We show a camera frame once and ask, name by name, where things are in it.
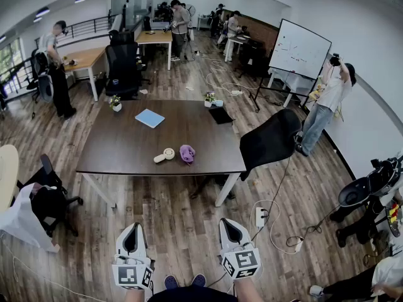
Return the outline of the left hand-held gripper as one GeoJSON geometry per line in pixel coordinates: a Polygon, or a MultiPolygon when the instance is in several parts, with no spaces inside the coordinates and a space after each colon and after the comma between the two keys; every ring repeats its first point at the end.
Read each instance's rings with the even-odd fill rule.
{"type": "Polygon", "coordinates": [[[155,260],[122,254],[147,254],[147,241],[140,223],[126,227],[116,241],[115,263],[112,265],[115,284],[124,289],[151,290],[155,260]]]}

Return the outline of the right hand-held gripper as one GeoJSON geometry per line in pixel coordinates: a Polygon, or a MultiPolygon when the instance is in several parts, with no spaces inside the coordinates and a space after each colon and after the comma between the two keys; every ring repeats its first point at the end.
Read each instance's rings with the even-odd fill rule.
{"type": "Polygon", "coordinates": [[[232,280],[255,276],[261,269],[259,249],[252,243],[245,247],[236,247],[243,239],[242,226],[231,219],[221,218],[219,236],[222,255],[221,265],[232,280]]]}

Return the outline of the purple cloth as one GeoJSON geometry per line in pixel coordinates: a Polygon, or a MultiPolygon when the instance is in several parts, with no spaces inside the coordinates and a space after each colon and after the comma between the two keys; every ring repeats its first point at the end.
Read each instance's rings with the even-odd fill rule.
{"type": "Polygon", "coordinates": [[[191,165],[194,162],[196,151],[190,145],[180,146],[179,153],[183,162],[191,165]]]}

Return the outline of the cream handheld fan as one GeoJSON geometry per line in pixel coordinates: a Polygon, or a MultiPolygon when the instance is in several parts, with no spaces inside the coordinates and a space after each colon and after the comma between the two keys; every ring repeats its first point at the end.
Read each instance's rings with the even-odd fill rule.
{"type": "Polygon", "coordinates": [[[164,149],[162,154],[157,155],[154,157],[154,162],[156,164],[164,161],[164,160],[172,160],[175,156],[175,151],[172,148],[164,149]]]}

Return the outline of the person's right forearm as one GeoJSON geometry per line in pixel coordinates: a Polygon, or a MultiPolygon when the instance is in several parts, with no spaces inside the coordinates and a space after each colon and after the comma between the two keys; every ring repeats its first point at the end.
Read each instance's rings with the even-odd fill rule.
{"type": "Polygon", "coordinates": [[[250,277],[236,279],[234,288],[238,302],[264,302],[250,277]]]}

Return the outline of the person's left forearm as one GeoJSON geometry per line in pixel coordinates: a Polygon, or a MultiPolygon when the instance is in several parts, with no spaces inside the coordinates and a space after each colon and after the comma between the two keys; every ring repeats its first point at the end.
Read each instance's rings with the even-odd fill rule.
{"type": "Polygon", "coordinates": [[[128,289],[125,302],[145,302],[145,291],[143,289],[128,289]]]}

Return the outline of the wooden table with white legs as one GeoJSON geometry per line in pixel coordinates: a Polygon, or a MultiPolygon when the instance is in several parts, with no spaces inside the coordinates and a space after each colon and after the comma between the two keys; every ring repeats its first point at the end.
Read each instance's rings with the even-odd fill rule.
{"type": "Polygon", "coordinates": [[[141,31],[134,41],[139,45],[142,55],[145,55],[146,45],[167,45],[167,69],[171,70],[171,50],[173,38],[170,31],[141,31]]]}
{"type": "Polygon", "coordinates": [[[65,72],[78,72],[86,70],[90,81],[91,91],[95,102],[98,102],[98,92],[96,90],[94,66],[100,59],[106,60],[106,47],[91,48],[73,52],[67,55],[67,60],[76,60],[76,65],[65,65],[65,72]]]}

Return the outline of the black mesh office chair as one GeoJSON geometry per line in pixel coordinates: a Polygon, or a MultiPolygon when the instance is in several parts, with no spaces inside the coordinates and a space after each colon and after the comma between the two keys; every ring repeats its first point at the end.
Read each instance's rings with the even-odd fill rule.
{"type": "Polygon", "coordinates": [[[240,174],[245,181],[250,172],[261,165],[289,158],[295,151],[295,137],[302,124],[297,114],[290,109],[282,109],[262,125],[243,135],[240,151],[246,171],[240,174]]]}

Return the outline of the light blue notebook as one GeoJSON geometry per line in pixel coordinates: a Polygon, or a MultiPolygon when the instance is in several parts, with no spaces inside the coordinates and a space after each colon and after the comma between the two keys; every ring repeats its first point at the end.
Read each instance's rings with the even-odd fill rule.
{"type": "Polygon", "coordinates": [[[162,123],[165,120],[165,117],[149,110],[145,109],[141,113],[135,116],[135,119],[145,125],[147,125],[150,128],[155,128],[158,126],[160,123],[162,123]]]}

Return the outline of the black round seat chair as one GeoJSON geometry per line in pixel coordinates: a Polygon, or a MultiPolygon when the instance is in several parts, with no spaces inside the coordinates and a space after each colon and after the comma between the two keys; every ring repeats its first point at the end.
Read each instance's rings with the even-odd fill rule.
{"type": "Polygon", "coordinates": [[[354,180],[339,193],[340,207],[330,215],[337,223],[354,210],[366,206],[364,215],[353,224],[336,230],[339,247],[346,246],[346,239],[356,235],[359,243],[370,239],[370,230],[377,216],[394,198],[403,201],[403,154],[380,161],[371,161],[374,170],[366,177],[354,180]]]}

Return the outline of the round beige table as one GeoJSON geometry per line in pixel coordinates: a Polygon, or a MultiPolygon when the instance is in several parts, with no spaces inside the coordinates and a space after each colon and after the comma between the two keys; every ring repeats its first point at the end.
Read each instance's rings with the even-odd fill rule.
{"type": "Polygon", "coordinates": [[[19,155],[14,145],[0,147],[0,213],[5,212],[13,199],[19,173],[19,155]]]}

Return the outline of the grey chair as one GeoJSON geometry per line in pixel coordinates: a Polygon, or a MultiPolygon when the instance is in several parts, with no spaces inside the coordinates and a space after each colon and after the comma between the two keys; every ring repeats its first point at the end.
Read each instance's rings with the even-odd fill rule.
{"type": "Polygon", "coordinates": [[[54,98],[52,79],[47,74],[38,76],[38,92],[46,103],[51,103],[54,98]]]}

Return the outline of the dark table white legs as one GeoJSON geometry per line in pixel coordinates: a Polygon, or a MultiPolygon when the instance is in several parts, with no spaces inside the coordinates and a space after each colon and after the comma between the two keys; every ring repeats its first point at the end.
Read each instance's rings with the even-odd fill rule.
{"type": "Polygon", "coordinates": [[[228,43],[228,49],[226,50],[226,52],[225,52],[225,59],[224,59],[224,61],[225,62],[227,62],[228,61],[228,59],[229,59],[229,57],[230,57],[230,54],[232,53],[231,52],[231,46],[233,45],[233,44],[239,44],[239,45],[242,45],[242,44],[245,44],[245,43],[248,43],[249,42],[249,40],[250,40],[250,36],[246,36],[246,35],[236,35],[236,36],[232,36],[232,37],[229,37],[228,39],[227,39],[227,43],[228,43]]]}

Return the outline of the whiteboard on black stand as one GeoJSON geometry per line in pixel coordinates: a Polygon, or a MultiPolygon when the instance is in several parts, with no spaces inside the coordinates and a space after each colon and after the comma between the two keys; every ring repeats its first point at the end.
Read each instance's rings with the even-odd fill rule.
{"type": "Polygon", "coordinates": [[[283,18],[270,56],[262,63],[262,80],[257,91],[249,94],[256,112],[260,110],[257,104],[260,91],[282,92],[283,83],[279,79],[274,79],[271,88],[263,85],[263,79],[268,78],[270,81],[269,68],[293,72],[315,80],[312,92],[331,45],[331,41],[323,36],[283,18]]]}

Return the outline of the black metal railing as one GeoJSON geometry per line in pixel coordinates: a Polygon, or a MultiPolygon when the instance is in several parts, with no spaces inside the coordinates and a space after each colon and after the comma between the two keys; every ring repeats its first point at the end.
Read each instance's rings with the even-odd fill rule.
{"type": "MultiPolygon", "coordinates": [[[[68,26],[67,34],[57,38],[57,48],[61,49],[75,43],[106,36],[115,18],[115,15],[109,15],[68,26]]],[[[19,94],[32,80],[33,71],[29,58],[32,51],[39,47],[39,40],[39,38],[34,39],[33,45],[26,50],[23,49],[20,38],[0,48],[0,83],[7,97],[10,97],[12,93],[19,94]]]]}

